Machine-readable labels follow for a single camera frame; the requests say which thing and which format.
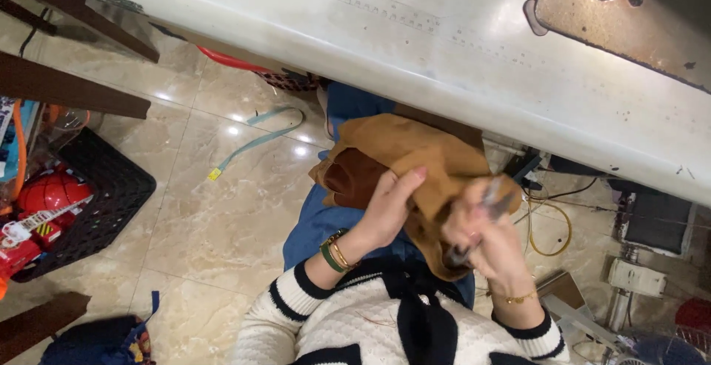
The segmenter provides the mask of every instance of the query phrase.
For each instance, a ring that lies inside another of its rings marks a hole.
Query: blue measuring tape
[[[248,149],[253,149],[254,147],[259,146],[263,143],[271,142],[271,140],[274,140],[279,136],[283,136],[284,134],[289,133],[292,130],[295,130],[302,123],[304,123],[304,119],[306,118],[306,116],[300,109],[294,108],[293,106],[282,106],[281,108],[272,109],[271,111],[265,112],[264,114],[254,116],[253,118],[248,119],[247,124],[250,126],[252,126],[254,124],[258,124],[260,122],[263,122],[263,121],[271,118],[274,115],[278,115],[284,111],[288,111],[289,109],[294,109],[294,110],[298,111],[299,114],[301,114],[301,121],[299,121],[298,124],[295,124],[294,126],[288,127],[286,129],[282,129],[282,130],[279,130],[276,132],[269,133],[265,136],[257,137],[256,139],[252,140],[251,142],[244,144],[244,146],[241,146],[240,148],[235,150],[235,152],[231,153],[230,156],[228,156],[225,160],[223,160],[222,163],[220,165],[218,165],[217,168],[213,169],[213,171],[210,172],[210,174],[208,175],[208,179],[214,181],[215,179],[220,177],[220,175],[222,174],[222,172],[225,171],[225,168],[230,163],[230,161],[233,160],[233,158],[235,158],[236,156],[243,153],[244,151],[247,151]]]

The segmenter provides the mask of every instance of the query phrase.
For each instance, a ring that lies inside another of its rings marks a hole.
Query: tan fabric
[[[456,280],[470,272],[467,268],[449,269],[444,266],[442,253],[449,246],[441,239],[440,227],[449,215],[449,203],[462,192],[467,183],[479,177],[491,176],[484,152],[451,134],[391,114],[351,119],[343,123],[338,132],[341,140],[328,157],[308,173],[328,191],[324,205],[337,205],[337,201],[343,205],[348,201],[345,199],[347,197],[337,200],[337,194],[358,196],[360,199],[353,202],[362,204],[363,193],[355,190],[369,189],[372,195],[372,178],[380,177],[383,169],[392,169],[395,174],[402,176],[410,169],[425,165],[427,179],[413,194],[415,209],[405,224],[405,231],[422,251],[432,273],[437,277]],[[362,158],[358,159],[352,150],[344,152],[349,148],[359,150],[384,167],[378,170],[377,166],[367,164]],[[337,166],[329,171],[334,163]],[[509,212],[513,213],[521,203],[520,187],[507,176],[502,178],[498,199],[515,191],[515,198],[509,208]],[[338,186],[349,190],[336,192],[331,188]]]

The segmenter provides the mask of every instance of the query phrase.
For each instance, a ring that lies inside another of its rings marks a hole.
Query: gold bangle
[[[331,243],[331,246],[333,247],[333,250],[336,252],[336,255],[338,256],[338,259],[341,260],[341,263],[342,263],[343,265],[345,265],[344,268],[350,270],[350,269],[351,269],[351,266],[348,264],[348,262],[346,261],[346,259],[343,257],[343,254],[341,254],[341,250],[338,249],[338,245],[336,244],[336,242],[333,241],[333,242]]]
[[[521,296],[521,297],[506,297],[504,300],[506,300],[506,303],[511,304],[512,302],[515,302],[516,304],[522,304],[523,300],[527,298],[533,298],[533,297],[538,297],[538,290],[533,289],[530,293],[527,295]]]

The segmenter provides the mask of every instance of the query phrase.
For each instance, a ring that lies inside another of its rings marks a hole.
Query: yellow cable
[[[563,247],[560,250],[558,250],[552,254],[546,254],[545,252],[541,252],[540,250],[538,250],[538,247],[536,247],[535,242],[533,241],[533,228],[530,227],[530,223],[531,223],[532,219],[529,218],[528,224],[529,224],[530,232],[528,234],[528,240],[531,243],[531,248],[534,251],[536,251],[537,253],[543,255],[544,257],[555,257],[556,255],[562,254],[563,251],[565,251],[568,248],[568,245],[570,245],[570,241],[573,239],[573,223],[570,222],[570,218],[565,213],[565,211],[560,209],[559,207],[554,206],[552,204],[548,204],[548,203],[543,203],[542,205],[549,206],[549,207],[556,209],[558,212],[563,214],[563,216],[565,217],[565,222],[568,224],[568,237],[565,240],[565,244],[563,245]]]

